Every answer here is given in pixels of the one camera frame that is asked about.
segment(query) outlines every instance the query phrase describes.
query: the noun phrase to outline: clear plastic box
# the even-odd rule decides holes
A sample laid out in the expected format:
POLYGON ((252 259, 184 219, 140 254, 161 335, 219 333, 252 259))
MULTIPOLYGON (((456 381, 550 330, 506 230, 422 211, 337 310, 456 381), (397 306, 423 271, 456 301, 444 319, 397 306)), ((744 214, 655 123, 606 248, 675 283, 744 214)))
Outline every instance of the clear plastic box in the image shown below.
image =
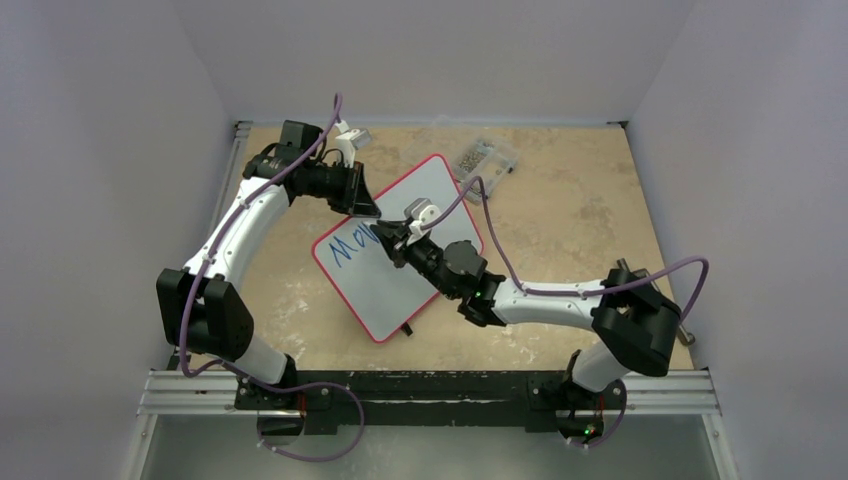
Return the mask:
MULTIPOLYGON (((489 133, 485 128, 472 127, 451 120, 444 115, 436 120, 401 153, 401 159, 415 165, 428 156, 444 155, 453 176, 464 188, 475 176, 483 179, 486 194, 492 196, 497 184, 518 164, 520 153, 505 139, 489 133)), ((473 185, 465 196, 480 203, 480 191, 473 185)))

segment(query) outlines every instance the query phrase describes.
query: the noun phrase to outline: wooden table surface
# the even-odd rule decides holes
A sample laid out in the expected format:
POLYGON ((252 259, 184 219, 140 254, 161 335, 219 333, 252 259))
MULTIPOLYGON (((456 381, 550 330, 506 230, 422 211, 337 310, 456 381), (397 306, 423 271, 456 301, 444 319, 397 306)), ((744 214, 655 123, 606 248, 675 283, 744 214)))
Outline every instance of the wooden table surface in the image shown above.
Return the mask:
MULTIPOLYGON (((400 154, 422 128, 371 128, 357 153, 376 194, 411 168, 400 154)), ((521 152, 517 169, 490 200, 495 229, 519 277, 577 282, 605 277, 616 259, 633 269, 663 266, 642 188, 620 128, 492 128, 521 152)), ((244 161, 277 141, 279 128, 253 128, 244 161)), ((489 270, 506 268, 485 229, 482 207, 469 204, 486 245, 489 270)), ((573 328, 523 324, 480 328, 434 300, 410 321, 414 334, 382 344, 366 334, 311 255, 311 245, 342 219, 324 200, 298 198, 274 225, 245 275, 242 298, 256 333, 289 353, 301 369, 564 369, 571 353, 597 336, 573 328)), ((665 281, 660 288, 669 294, 665 281)), ((692 368, 675 346, 671 368, 692 368)))

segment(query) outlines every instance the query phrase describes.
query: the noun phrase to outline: whiteboard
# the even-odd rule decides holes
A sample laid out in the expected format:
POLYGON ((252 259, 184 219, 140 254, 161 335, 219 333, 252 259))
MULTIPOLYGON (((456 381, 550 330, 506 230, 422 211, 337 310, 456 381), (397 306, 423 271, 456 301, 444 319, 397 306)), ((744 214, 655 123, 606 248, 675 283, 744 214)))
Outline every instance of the whiteboard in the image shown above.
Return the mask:
MULTIPOLYGON (((447 161, 433 155, 374 197, 383 220, 402 220, 403 209, 418 198, 429 198, 442 211, 459 189, 447 161)), ((312 245, 312 257, 375 342, 386 341, 415 316, 438 291, 412 267, 395 268, 377 236, 371 218, 342 220, 312 245)), ((483 239, 465 201, 432 230, 430 238, 444 248, 471 240, 481 254, 483 239)))

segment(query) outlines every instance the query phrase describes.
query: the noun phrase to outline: white wall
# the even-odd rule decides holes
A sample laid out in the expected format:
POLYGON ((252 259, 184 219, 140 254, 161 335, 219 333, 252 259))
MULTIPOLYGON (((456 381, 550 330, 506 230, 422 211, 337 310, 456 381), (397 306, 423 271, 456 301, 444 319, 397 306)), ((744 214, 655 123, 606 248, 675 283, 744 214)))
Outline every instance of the white wall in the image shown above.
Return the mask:
POLYGON ((115 478, 231 129, 165 0, 0 2, 0 465, 115 478))
POLYGON ((743 478, 848 469, 846 82, 844 0, 699 1, 628 129, 743 478))
POLYGON ((174 0, 240 119, 629 118, 694 0, 174 0))

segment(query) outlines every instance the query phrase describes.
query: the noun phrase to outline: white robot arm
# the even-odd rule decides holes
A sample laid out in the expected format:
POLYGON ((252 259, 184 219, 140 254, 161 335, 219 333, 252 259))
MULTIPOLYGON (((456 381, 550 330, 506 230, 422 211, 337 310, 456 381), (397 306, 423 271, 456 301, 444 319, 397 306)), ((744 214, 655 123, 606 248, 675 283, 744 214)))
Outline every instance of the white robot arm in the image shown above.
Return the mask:
POLYGON ((253 334, 253 318, 238 291, 271 225, 296 197, 325 198, 333 211, 379 218, 380 210, 365 185, 364 167, 355 161, 356 151, 367 145, 371 136, 368 130, 350 129, 344 121, 339 121, 336 128, 340 131, 335 139, 340 154, 336 162, 324 163, 325 154, 319 153, 299 164, 278 184, 265 187, 269 179, 302 156, 321 134, 319 127, 285 122, 280 142, 269 145, 247 164, 236 198, 223 217, 226 220, 215 228, 181 270, 165 269, 160 274, 156 290, 169 343, 179 345, 185 306, 191 301, 189 350, 226 360, 271 385, 281 383, 286 371, 294 371, 291 357, 253 334), (253 198, 256 192, 261 193, 253 198), (224 237, 216 253, 210 255, 221 231, 225 232, 224 237), (190 300, 190 287, 204 262, 208 265, 202 274, 198 295, 190 300))
POLYGON ((539 322, 582 328, 601 341, 576 359, 567 381, 589 392, 600 392, 630 371, 664 376, 668 372, 680 308, 651 285, 623 292, 586 296, 638 280, 616 268, 606 279, 589 282, 524 283, 486 270, 488 262, 469 241, 444 249, 429 237, 441 212, 427 199, 404 210, 402 221, 378 221, 371 230, 394 263, 410 265, 449 299, 461 301, 458 311, 479 326, 539 322))

